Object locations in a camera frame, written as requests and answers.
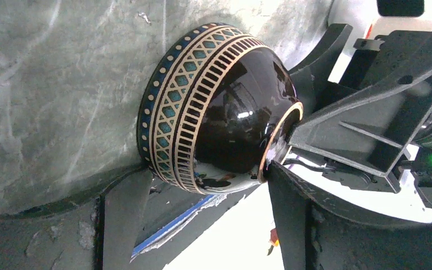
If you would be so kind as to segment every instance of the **scratched surface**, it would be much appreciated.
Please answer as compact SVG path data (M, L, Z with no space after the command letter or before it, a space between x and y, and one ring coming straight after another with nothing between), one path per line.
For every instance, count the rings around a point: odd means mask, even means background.
M253 34L288 68L330 0L0 0L0 214L89 188L140 162L137 111L166 48L203 23Z

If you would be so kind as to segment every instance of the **black cable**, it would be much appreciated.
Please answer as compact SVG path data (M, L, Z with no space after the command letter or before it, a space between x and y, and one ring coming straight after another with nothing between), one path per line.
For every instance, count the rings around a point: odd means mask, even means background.
M335 172L335 168L330 168L330 167L315 167L315 166L310 166L304 162L302 162L301 160L298 159L286 159L286 161L284 161L283 165L301 165L311 171L314 172L318 172L318 173L332 173Z

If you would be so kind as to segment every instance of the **blue strip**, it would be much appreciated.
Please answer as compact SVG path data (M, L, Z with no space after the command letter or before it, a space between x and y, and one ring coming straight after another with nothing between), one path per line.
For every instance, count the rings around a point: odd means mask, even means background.
M211 200L216 195L209 195L206 196L206 198L202 199L200 202L195 204L193 207L186 210L183 214L179 215L176 219L168 223L163 228L159 229L157 232L155 232L152 236L148 237L145 241L143 241L141 244L136 246L133 249L132 257L136 256L138 253L140 253L144 248L149 246L151 243L153 243L156 239L158 239L160 236L166 234L171 228L173 228L176 224L184 220L185 218L189 217L192 213L197 211L200 207L202 207L205 203L207 203L209 200Z

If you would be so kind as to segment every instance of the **glossy bowl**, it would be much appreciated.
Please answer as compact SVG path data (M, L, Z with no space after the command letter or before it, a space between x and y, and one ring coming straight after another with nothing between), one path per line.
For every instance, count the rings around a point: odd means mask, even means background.
M202 25L155 69L139 110L139 153L186 191L226 194L264 182L303 107L276 54L234 26Z

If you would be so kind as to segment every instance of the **geometric pattern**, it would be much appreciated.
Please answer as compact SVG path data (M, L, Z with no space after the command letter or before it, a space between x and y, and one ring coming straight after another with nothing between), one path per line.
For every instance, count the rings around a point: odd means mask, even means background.
M206 24L177 41L158 64L143 95L137 141L140 155L163 181L202 193L195 183L192 165L197 130L205 109L193 107L189 101L207 106L227 70L256 47L265 46L234 26ZM227 68L210 76L214 84L203 89L201 80L208 79L208 68L214 67L215 61L222 61L216 57L227 58L223 65Z

